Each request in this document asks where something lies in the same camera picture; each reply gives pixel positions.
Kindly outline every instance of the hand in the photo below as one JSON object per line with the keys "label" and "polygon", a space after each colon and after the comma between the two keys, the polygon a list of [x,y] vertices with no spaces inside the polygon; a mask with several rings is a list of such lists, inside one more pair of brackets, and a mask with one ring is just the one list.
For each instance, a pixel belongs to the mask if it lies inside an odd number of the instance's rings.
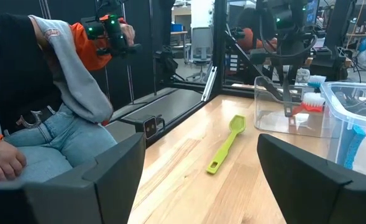
{"label": "hand", "polygon": [[27,165],[23,153],[6,141],[0,141],[0,180],[14,180]]}
{"label": "hand", "polygon": [[132,26],[127,24],[121,24],[121,30],[126,35],[127,44],[132,46],[134,44],[135,31]]}

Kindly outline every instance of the yellow-green spatula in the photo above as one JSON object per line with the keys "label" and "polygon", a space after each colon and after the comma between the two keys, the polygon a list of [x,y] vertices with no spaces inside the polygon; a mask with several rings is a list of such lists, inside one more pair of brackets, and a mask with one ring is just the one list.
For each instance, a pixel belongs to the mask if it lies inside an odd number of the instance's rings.
{"label": "yellow-green spatula", "polygon": [[230,130],[231,134],[225,141],[225,143],[217,150],[216,155],[214,156],[212,162],[208,165],[206,169],[207,172],[211,174],[215,174],[222,162],[228,155],[228,150],[230,149],[232,143],[234,142],[235,137],[244,132],[246,128],[246,120],[244,116],[235,115],[234,118],[230,121]]}

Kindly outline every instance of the jeans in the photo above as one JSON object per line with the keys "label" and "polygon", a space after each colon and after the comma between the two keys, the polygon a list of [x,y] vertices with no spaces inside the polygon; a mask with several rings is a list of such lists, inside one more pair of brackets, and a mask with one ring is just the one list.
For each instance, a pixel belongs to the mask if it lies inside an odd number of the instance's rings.
{"label": "jeans", "polygon": [[45,182],[117,144],[104,127],[80,118],[64,104],[38,128],[5,134],[4,139],[27,158],[18,180],[29,182]]}

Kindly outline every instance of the clear plastic container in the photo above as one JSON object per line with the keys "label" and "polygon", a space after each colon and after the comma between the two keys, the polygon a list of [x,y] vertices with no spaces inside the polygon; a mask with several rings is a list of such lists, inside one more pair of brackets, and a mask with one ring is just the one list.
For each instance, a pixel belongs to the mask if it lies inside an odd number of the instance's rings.
{"label": "clear plastic container", "polygon": [[[290,85],[291,97],[297,103],[283,101],[283,88],[279,84],[271,84],[265,77],[257,77],[255,80],[255,127],[264,131],[273,131],[288,134],[299,134],[314,137],[328,137],[327,129],[319,124],[323,121],[323,113],[302,111],[294,116],[287,116],[285,105],[291,105],[295,109],[306,92],[314,92],[313,87],[303,85]],[[277,96],[269,91],[273,88],[278,92]]]}
{"label": "clear plastic container", "polygon": [[323,126],[331,130],[327,158],[366,175],[366,83],[327,82]]}

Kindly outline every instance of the black shirt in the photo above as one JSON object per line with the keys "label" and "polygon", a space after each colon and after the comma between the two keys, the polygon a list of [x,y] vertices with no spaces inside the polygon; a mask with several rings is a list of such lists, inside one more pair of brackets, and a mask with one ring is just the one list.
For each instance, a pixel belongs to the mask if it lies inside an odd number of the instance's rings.
{"label": "black shirt", "polygon": [[0,123],[15,123],[59,96],[27,16],[0,16]]}

